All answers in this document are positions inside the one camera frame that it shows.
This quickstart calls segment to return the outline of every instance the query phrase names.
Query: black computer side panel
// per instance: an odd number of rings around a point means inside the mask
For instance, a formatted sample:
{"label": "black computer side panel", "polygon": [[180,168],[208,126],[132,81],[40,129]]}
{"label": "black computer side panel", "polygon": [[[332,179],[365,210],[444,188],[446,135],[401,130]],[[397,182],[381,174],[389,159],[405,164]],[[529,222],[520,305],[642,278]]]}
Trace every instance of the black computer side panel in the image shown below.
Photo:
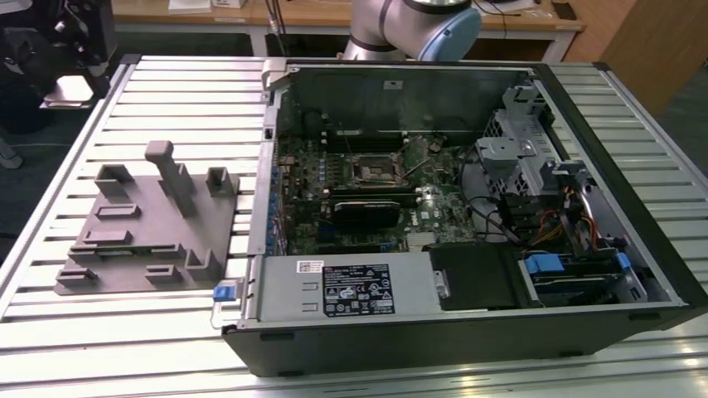
{"label": "black computer side panel", "polygon": [[569,313],[316,328],[222,329],[256,376],[444,366],[588,355],[685,310]]}

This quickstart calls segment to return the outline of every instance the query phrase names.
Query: black metal frame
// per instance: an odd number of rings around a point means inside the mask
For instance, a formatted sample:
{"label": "black metal frame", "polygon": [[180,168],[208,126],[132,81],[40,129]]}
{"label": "black metal frame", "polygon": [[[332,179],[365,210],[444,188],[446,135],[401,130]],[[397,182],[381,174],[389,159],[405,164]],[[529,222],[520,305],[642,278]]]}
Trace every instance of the black metal frame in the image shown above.
{"label": "black metal frame", "polygon": [[[297,65],[509,66],[488,62],[292,61]],[[541,81],[626,219],[688,306],[609,309],[426,322],[318,325],[308,328],[222,328],[222,338],[258,376],[566,357],[596,352],[637,332],[666,329],[708,311],[708,294],[594,136],[552,70],[514,63]],[[560,140],[554,133],[552,141]]]}

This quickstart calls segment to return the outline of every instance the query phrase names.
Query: barcode sticker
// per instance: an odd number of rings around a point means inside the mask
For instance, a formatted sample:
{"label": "barcode sticker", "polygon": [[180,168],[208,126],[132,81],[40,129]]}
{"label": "barcode sticker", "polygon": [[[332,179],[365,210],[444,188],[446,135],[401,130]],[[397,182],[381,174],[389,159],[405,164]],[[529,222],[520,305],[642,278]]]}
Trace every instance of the barcode sticker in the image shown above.
{"label": "barcode sticker", "polygon": [[324,261],[321,260],[306,260],[306,261],[297,261],[297,272],[310,272],[310,273],[320,273],[321,267],[324,266]]}

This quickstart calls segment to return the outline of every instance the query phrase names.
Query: white sticker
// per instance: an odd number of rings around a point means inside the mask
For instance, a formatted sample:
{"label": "white sticker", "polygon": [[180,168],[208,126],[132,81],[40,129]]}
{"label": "white sticker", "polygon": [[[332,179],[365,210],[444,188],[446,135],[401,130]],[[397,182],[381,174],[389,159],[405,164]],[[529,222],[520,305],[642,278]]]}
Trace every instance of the white sticker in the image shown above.
{"label": "white sticker", "polygon": [[297,261],[297,272],[320,273],[322,266],[324,261],[321,260]]}
{"label": "white sticker", "polygon": [[244,23],[245,18],[213,18],[213,22]]}

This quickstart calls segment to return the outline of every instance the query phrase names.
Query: white paper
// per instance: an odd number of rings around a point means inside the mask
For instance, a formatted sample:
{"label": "white paper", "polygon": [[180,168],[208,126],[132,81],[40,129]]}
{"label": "white paper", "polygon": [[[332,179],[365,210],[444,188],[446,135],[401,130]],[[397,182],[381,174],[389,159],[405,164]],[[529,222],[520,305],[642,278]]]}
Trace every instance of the white paper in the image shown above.
{"label": "white paper", "polygon": [[202,14],[210,12],[210,0],[169,0],[170,14]]}

